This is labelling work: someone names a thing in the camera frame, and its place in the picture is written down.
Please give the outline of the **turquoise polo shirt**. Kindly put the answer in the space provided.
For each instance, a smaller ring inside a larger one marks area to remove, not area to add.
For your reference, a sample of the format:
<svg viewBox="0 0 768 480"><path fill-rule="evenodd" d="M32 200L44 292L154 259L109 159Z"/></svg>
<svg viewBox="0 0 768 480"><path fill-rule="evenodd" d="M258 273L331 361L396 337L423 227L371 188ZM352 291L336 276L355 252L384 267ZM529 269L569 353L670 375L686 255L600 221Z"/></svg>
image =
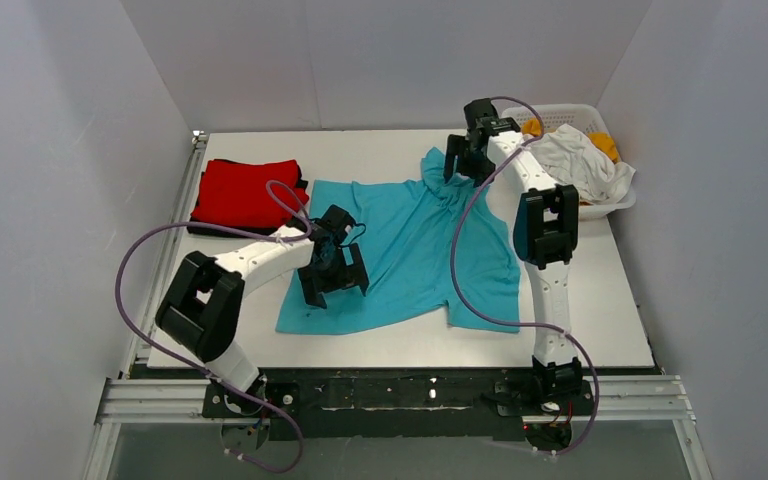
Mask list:
<svg viewBox="0 0 768 480"><path fill-rule="evenodd" d="M438 308L458 328L518 332L520 262L507 224L474 193L468 178L443 179L444 154L430 149L421 177L401 183L317 180L311 213L335 204L366 225L357 243L369 278L357 289L326 297L327 308L307 305L293 279L276 329L301 335L342 335L400 323Z"/></svg>

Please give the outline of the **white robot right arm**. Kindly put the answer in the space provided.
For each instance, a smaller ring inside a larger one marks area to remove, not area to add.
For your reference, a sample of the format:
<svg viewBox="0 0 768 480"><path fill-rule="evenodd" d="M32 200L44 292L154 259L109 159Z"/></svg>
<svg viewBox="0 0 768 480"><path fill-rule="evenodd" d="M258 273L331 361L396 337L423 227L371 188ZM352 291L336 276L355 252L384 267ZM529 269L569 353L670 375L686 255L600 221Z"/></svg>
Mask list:
<svg viewBox="0 0 768 480"><path fill-rule="evenodd" d="M508 172L518 191L512 232L514 252L524 264L531 287L535 331L532 379L527 401L541 407L561 405L582 391L583 368L570 337L568 276L578 245L579 194L551 177L530 152L542 132L526 138L511 117L502 117L492 98L464 108L466 132L447 139L443 178L473 181L467 203L474 207L488 186Z"/></svg>

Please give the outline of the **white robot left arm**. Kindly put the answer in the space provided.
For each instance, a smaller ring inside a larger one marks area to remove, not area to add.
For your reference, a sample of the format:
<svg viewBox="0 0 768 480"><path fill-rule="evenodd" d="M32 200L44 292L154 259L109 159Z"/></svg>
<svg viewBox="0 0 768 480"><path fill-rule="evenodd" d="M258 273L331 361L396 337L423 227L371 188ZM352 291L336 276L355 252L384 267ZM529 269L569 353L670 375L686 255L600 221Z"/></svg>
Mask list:
<svg viewBox="0 0 768 480"><path fill-rule="evenodd" d="M296 272L303 300L311 307L326 308L326 294L337 290L365 293L365 264L349 238L364 227L331 205L319 218L294 218L237 250L216 256L193 251L178 267L155 323L214 377L248 391L260 371L235 340L245 297L290 272Z"/></svg>

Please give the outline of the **orange t-shirt in basket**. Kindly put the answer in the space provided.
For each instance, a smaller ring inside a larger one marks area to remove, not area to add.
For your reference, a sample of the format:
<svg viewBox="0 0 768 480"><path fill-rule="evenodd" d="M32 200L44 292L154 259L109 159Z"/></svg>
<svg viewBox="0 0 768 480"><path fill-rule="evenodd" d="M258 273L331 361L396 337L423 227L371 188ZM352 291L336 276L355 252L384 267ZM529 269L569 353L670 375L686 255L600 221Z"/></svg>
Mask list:
<svg viewBox="0 0 768 480"><path fill-rule="evenodd" d="M544 129L540 127L536 118L530 118L521 126L521 131L523 134L537 136L539 133L544 132ZM609 134L605 132L592 132L587 133L587 137L591 143L604 153L614 164L620 161L617 145Z"/></svg>

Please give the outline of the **crumpled white t-shirt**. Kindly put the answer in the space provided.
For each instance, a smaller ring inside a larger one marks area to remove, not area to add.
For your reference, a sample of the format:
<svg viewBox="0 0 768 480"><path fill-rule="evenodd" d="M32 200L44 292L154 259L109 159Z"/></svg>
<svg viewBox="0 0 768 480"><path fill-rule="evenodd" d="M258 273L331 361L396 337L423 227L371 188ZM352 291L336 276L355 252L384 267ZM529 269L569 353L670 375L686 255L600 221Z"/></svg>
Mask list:
<svg viewBox="0 0 768 480"><path fill-rule="evenodd" d="M530 144L527 150L558 183L574 186L580 201L590 205L619 203L630 191L636 169L614 164L582 132L563 124Z"/></svg>

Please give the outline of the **white plastic laundry basket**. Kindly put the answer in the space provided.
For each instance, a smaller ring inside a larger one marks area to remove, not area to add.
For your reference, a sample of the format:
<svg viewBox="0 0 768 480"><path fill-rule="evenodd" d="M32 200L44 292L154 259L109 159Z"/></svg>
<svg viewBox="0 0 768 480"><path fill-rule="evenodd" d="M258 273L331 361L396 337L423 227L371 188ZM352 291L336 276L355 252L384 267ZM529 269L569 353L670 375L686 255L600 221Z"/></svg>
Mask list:
<svg viewBox="0 0 768 480"><path fill-rule="evenodd" d="M504 110L502 116L513 119L516 125L520 127L520 131L518 133L505 131L493 136L487 146L489 159L502 169L501 175L510 183L515 193L525 193L531 189L552 190L557 186L569 185L560 184L552 178L527 150L530 144L540 140L545 133L563 124L569 124L585 133L606 132L609 134L599 112L589 105L539 105L536 110L539 114L538 117L535 117L525 107L511 107ZM536 118L544 132L537 136L523 134L521 126L530 118ZM579 198L578 219L581 221L601 219L615 211L628 209L635 202L636 193L633 186L617 204L590 205L581 202Z"/></svg>

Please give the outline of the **folded red t-shirt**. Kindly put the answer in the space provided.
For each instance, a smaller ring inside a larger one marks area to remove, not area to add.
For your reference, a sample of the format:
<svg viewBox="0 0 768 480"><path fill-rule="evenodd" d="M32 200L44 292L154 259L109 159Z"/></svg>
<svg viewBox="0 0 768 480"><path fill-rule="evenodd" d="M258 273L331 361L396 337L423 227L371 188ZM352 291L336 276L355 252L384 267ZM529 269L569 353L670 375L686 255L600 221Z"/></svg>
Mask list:
<svg viewBox="0 0 768 480"><path fill-rule="evenodd" d="M288 206L298 210L309 201L295 160L257 165L212 159L201 174L190 220L269 235L291 218L270 196L271 180L286 186L273 192Z"/></svg>

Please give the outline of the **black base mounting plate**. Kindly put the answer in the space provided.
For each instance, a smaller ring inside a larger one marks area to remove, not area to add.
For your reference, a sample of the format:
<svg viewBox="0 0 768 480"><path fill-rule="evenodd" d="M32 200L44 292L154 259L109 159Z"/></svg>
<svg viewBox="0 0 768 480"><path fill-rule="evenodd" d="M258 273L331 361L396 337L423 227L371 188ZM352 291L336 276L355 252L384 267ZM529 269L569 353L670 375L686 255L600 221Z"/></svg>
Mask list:
<svg viewBox="0 0 768 480"><path fill-rule="evenodd" d="M523 420L566 427L589 416L595 395L561 397L542 412L529 368L265 368L258 393L288 413L307 439L361 436L488 437L518 441Z"/></svg>

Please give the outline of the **aluminium frame rail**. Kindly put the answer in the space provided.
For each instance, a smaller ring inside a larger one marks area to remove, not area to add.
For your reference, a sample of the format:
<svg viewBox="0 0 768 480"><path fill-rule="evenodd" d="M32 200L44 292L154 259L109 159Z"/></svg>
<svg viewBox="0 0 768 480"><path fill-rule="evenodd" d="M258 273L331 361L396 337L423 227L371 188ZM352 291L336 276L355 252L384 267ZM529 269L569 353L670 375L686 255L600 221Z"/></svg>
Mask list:
<svg viewBox="0 0 768 480"><path fill-rule="evenodd" d="M133 315L142 332L128 341L122 367L117 376L105 381L97 410L92 442L82 477L109 479L116 464L116 449L121 429L136 424L198 423L207 380L195 378L192 370L150 371L147 361L150 340L155 333L154 313L164 282L174 268L178 232L163 232L152 238L158 246L145 300Z"/></svg>

